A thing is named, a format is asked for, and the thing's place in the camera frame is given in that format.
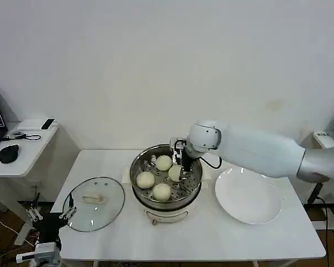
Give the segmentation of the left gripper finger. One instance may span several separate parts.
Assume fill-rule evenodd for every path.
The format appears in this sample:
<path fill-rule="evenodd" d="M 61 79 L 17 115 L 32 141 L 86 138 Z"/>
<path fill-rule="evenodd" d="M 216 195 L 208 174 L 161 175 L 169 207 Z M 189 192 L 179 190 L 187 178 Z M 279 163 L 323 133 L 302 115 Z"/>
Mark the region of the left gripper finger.
<path fill-rule="evenodd" d="M 68 209 L 59 216 L 59 219 L 69 220 L 74 215 L 76 210 L 77 207 L 74 205 L 74 200 L 72 194 L 70 193 L 68 195 Z"/>
<path fill-rule="evenodd" d="M 30 208 L 27 209 L 28 216 L 30 217 L 31 221 L 39 221 L 42 220 L 42 215 L 40 214 L 38 208 L 40 193 L 37 193 L 36 197 L 30 204 Z"/>

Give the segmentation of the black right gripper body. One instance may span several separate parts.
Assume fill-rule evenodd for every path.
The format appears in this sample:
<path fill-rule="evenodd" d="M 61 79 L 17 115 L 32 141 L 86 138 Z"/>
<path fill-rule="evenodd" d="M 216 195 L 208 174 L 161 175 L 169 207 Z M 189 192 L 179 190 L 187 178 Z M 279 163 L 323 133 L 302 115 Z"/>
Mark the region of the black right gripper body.
<path fill-rule="evenodd" d="M 184 172 L 191 172 L 191 166 L 194 159 L 190 157 L 187 150 L 183 150 L 181 153 L 181 166 Z"/>

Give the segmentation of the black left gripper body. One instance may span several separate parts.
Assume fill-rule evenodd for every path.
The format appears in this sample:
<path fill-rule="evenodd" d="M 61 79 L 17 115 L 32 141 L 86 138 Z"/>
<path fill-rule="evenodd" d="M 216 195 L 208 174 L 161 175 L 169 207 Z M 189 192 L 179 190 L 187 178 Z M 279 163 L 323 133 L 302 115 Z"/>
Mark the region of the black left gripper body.
<path fill-rule="evenodd" d="M 39 232 L 40 243 L 52 243 L 58 240 L 61 226 L 61 212 L 51 212 L 43 216 L 42 220 L 37 221 L 36 229 Z"/>

